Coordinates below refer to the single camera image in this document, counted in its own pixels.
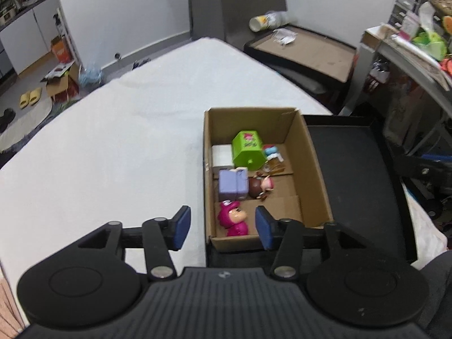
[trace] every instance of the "green toy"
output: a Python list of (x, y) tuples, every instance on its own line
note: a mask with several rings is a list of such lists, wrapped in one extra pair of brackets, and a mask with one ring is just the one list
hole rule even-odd
[(236, 167), (247, 167), (250, 171), (261, 168), (267, 158), (262, 150), (262, 141), (257, 131), (241, 131), (232, 140), (232, 157)]

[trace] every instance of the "orange box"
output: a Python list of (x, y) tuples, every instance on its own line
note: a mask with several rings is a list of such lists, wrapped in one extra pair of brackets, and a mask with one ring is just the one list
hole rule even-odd
[(61, 37), (55, 37), (51, 40), (51, 50), (56, 56), (59, 62), (67, 64), (72, 61), (72, 55), (69, 51), (66, 39)]

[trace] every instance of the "white box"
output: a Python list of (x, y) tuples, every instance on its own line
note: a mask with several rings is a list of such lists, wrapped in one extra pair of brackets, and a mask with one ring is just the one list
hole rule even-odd
[(214, 176), (217, 176), (220, 170), (231, 170), (232, 168), (234, 168), (234, 162), (232, 161), (232, 145), (213, 145), (212, 171)]

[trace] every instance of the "plastic bag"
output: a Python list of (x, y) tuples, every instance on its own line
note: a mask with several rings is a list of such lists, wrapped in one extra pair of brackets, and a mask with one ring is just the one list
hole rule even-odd
[(412, 42), (435, 60), (442, 61), (447, 54), (447, 46), (444, 39), (433, 29), (434, 13), (435, 8), (431, 3), (422, 4), (419, 9), (419, 18), (424, 32), (419, 33)]

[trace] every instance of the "pink toy figure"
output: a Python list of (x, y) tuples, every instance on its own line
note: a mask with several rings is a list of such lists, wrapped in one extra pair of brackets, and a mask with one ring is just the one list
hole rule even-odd
[(228, 237), (248, 234), (248, 226), (244, 222), (246, 217), (246, 212), (240, 209), (239, 201), (226, 200), (221, 203), (218, 220), (220, 225), (228, 230)]

